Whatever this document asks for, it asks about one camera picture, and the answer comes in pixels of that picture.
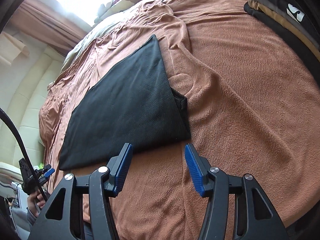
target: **white logo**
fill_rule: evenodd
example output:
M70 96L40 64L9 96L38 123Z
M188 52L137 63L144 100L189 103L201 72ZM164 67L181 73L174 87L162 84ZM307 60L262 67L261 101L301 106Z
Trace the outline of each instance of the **white logo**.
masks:
M303 17L304 17L304 13L302 11L300 11L298 8L295 8L292 4L288 3L288 7L289 9L287 8L287 13L293 18L295 19L297 22L301 22Z

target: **silver screw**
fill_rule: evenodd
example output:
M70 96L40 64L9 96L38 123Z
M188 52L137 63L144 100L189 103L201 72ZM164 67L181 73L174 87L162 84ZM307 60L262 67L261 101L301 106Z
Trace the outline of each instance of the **silver screw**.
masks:
M108 167L107 167L107 166L101 166L101 167L98 169L98 171L99 171L100 173L105 173L105 172L108 171Z
M217 172L219 172L219 168L218 168L218 167L211 167L211 168L210 168L210 171L211 171L212 173L217 173Z
M252 180L253 176L251 174L245 174L244 178L247 180Z
M73 174L71 174L71 173L68 173L68 174L66 174L65 176L64 176L64 179L65 180L71 180L73 178Z

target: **human hand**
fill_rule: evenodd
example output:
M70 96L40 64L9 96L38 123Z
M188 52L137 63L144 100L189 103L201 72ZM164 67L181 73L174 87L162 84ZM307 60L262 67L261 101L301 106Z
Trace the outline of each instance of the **human hand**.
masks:
M27 202L28 202L28 209L30 210L31 214L34 215L34 217L38 217L39 216L39 212L37 211L37 208L35 206L35 200L38 199L39 202L37 203L39 208L43 208L45 201L43 199L43 196L41 195L40 191L37 190L34 193L30 194L27 198Z

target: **orange blanket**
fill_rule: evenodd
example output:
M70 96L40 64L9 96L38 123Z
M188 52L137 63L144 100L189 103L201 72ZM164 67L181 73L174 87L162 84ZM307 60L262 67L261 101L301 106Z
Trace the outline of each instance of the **orange blanket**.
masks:
M87 90L156 34L170 85L188 98L192 143L200 155L228 174L253 174L286 226L300 218L320 199L319 88L282 39L244 12L246 1L142 1L50 89L39 114L45 161L57 169L71 112ZM133 157L123 191L111 199L121 239L197 238L207 199L193 188L186 143ZM73 172L88 174L99 166ZM57 170L50 192L62 176ZM231 197L226 239L232 236L233 202ZM87 196L84 219L90 219Z

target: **cream leather upholstery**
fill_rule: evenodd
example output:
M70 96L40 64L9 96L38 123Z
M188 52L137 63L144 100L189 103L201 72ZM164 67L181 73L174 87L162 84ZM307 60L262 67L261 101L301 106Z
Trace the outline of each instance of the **cream leather upholstery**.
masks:
M32 165L43 162L44 147L39 142L39 110L48 94L47 86L60 73L64 57L47 47L24 77L6 111L18 129ZM21 150L6 125L0 129L0 174L20 179Z

